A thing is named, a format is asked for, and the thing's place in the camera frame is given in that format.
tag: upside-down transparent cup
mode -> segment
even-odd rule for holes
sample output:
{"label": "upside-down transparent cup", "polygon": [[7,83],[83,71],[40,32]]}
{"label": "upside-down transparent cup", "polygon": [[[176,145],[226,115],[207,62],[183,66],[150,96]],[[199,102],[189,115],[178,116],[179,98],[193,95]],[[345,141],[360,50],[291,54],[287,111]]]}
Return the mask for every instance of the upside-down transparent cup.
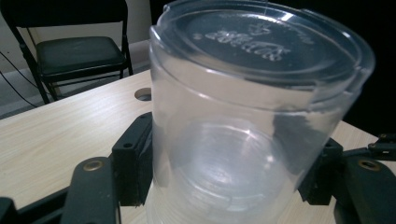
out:
{"label": "upside-down transparent cup", "polygon": [[263,1],[176,1],[150,34],[150,224],[275,223],[375,66],[342,24]]}

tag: table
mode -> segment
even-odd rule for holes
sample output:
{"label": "table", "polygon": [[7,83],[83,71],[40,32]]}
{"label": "table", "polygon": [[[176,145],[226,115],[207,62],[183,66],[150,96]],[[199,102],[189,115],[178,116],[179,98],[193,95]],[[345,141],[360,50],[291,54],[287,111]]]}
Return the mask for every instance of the table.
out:
{"label": "table", "polygon": [[[129,125],[151,111],[135,93],[150,88],[149,71],[0,120],[0,196],[17,208],[70,184],[74,168],[107,157]],[[367,147],[376,137],[341,121],[332,138],[345,149]],[[394,162],[384,162],[393,172]],[[335,223],[331,206],[311,206],[294,193],[279,223]],[[122,223],[146,223],[143,206],[122,207]]]}

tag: chair backrest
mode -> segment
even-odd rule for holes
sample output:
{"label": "chair backrest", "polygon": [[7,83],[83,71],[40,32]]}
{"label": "chair backrest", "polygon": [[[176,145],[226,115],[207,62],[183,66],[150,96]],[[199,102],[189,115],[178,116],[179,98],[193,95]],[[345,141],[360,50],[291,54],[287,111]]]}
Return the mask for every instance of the chair backrest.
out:
{"label": "chair backrest", "polygon": [[9,26],[22,28],[127,21],[124,0],[0,0]]}

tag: chair seat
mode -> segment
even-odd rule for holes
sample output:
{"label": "chair seat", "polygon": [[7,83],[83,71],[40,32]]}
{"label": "chair seat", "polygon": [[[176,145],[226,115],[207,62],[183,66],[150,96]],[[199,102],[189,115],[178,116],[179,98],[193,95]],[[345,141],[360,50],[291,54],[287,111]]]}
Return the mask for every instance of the chair seat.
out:
{"label": "chair seat", "polygon": [[114,41],[105,36],[43,41],[37,44],[36,51],[39,73],[43,77],[94,67],[121,66],[126,60]]}

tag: white wall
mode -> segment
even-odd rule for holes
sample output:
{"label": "white wall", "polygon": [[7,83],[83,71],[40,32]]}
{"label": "white wall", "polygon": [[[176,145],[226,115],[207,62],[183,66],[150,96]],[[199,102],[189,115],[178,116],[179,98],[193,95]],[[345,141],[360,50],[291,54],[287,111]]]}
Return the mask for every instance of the white wall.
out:
{"label": "white wall", "polygon": [[[130,43],[149,39],[149,27],[151,25],[151,15],[149,0],[126,0],[128,5],[128,39]],[[73,26],[67,28],[39,28],[32,29],[31,33],[39,41],[57,38],[63,35],[82,36],[93,33],[94,35],[109,35],[118,45],[120,45],[120,24],[112,23],[106,25]],[[27,68],[23,59],[18,42],[8,29],[3,17],[0,17],[0,51],[5,54],[19,68]],[[0,55],[0,71],[3,73],[14,71],[9,62]]]}

